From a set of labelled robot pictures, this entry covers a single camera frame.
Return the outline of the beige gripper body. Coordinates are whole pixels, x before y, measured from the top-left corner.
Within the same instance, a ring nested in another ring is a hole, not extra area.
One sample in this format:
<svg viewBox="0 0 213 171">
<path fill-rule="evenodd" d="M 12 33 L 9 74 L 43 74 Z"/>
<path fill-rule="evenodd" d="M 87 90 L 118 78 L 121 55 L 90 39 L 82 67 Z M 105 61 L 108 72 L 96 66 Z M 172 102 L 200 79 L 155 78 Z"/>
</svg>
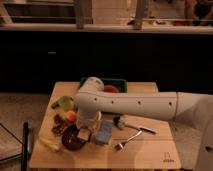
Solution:
<svg viewBox="0 0 213 171">
<path fill-rule="evenodd" d="M 77 116 L 76 126 L 78 129 L 87 128 L 90 131 L 94 131 L 97 128 L 97 114 L 91 115 L 82 115 Z"/>
</svg>

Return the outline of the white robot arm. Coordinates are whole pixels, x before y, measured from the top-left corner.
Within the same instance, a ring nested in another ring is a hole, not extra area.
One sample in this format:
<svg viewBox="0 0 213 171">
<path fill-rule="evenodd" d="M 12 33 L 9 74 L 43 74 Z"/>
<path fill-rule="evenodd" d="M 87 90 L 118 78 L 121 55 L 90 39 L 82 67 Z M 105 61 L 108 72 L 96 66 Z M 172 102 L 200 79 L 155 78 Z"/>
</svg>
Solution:
<svg viewBox="0 0 213 171">
<path fill-rule="evenodd" d="M 97 77 L 89 77 L 74 95 L 78 122 L 95 124 L 100 112 L 180 122 L 202 132 L 194 171 L 213 171 L 213 95 L 186 92 L 108 93 Z"/>
</svg>

